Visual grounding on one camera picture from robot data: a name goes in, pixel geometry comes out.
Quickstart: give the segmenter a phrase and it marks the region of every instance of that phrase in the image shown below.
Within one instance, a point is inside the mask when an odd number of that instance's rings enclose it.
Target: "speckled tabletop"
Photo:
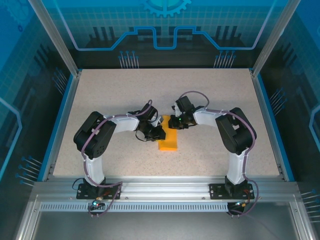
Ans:
[[[256,130],[257,140],[247,162],[250,176],[279,175],[265,123],[248,69],[85,69],[82,71],[53,172],[57,177],[83,176],[83,161],[73,142],[93,111],[105,115],[140,110],[149,99],[161,115],[190,90],[203,92],[210,109],[240,107]],[[190,101],[206,100],[190,93]],[[178,131],[178,150],[158,150],[156,142],[141,142],[135,133],[114,134],[103,155],[107,176],[224,176],[228,151],[219,131],[205,125]]]

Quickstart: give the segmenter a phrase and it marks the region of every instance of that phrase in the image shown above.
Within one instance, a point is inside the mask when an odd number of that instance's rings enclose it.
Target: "yellow block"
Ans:
[[[171,129],[168,126],[170,116],[164,115],[163,122],[161,123],[162,129],[165,131],[165,140],[158,141],[160,151],[177,151],[178,149],[178,138],[177,130]]]

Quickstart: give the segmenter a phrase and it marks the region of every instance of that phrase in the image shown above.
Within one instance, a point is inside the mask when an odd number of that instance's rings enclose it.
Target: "blue enclosure wall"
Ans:
[[[293,175],[320,191],[320,2],[301,0],[261,77]]]
[[[0,30],[0,238],[9,240],[38,174],[22,157],[41,165],[70,72],[28,1],[0,0]]]
[[[79,68],[244,68],[287,0],[43,2]]]

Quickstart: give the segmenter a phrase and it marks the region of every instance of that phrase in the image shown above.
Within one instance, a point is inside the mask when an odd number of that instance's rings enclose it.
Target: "white robotic arm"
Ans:
[[[115,129],[113,131],[114,134],[125,131],[135,131],[139,124],[138,118],[130,115],[114,117],[110,121],[116,124]],[[105,175],[103,173],[102,167],[102,155],[94,157],[92,159],[87,157],[86,169],[88,171],[88,175],[95,183],[101,184],[105,180]],[[88,183],[93,185],[87,176],[85,176],[84,179]]]
[[[204,107],[196,110],[193,114],[197,125],[208,125],[217,128],[216,119],[225,113],[207,111]],[[241,184],[245,178],[242,172],[245,158],[245,150],[241,154],[229,152],[229,169],[226,174],[227,179],[234,185]]]
[[[135,116],[136,113],[143,112],[147,108],[149,110],[144,114]],[[82,150],[93,130],[101,121],[107,118],[109,116],[103,116],[98,112],[90,114],[73,139],[79,151]],[[105,175],[102,168],[102,154],[105,152],[113,134],[125,131],[141,131],[146,141],[164,140],[166,133],[160,125],[161,121],[162,117],[158,116],[158,111],[149,104],[146,104],[141,111],[110,117],[110,120],[101,126],[85,147],[87,175],[84,179],[86,182],[94,187],[96,186],[95,184],[104,184]]]
[[[195,125],[208,125],[219,129],[222,142],[229,151],[225,189],[230,196],[234,196],[238,189],[243,191],[243,186],[247,184],[243,173],[245,151],[252,145],[253,137],[243,122],[232,115],[246,122],[255,138],[257,135],[242,110],[236,107],[229,111],[230,114],[226,114],[226,111],[207,110],[203,106],[195,107],[187,96],[179,98],[172,109],[175,115],[170,116],[169,128],[182,130]]]

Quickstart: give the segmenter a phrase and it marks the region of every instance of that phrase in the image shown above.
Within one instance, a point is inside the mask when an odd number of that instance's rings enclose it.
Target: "black mounting plate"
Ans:
[[[105,192],[103,195],[103,199],[104,200],[113,199],[118,187],[119,187],[118,185],[113,186],[113,187],[106,187],[104,189]],[[120,194],[121,194],[121,190],[119,191],[118,195],[115,197],[116,200],[120,199]],[[79,184],[78,190],[76,193],[76,199],[92,199],[92,200],[94,200],[97,197],[99,197],[99,196],[93,195],[92,192],[88,191],[88,187],[84,183]]]
[[[209,193],[210,193],[210,199],[211,200],[231,200],[231,199],[240,199],[240,200],[246,200],[248,199],[248,195],[244,192],[244,190],[249,190],[250,199],[255,199],[255,193],[252,187],[252,184],[246,183],[242,186],[239,186],[238,191],[233,194],[231,197],[229,193],[227,192],[225,188],[224,183],[213,183],[209,184]]]

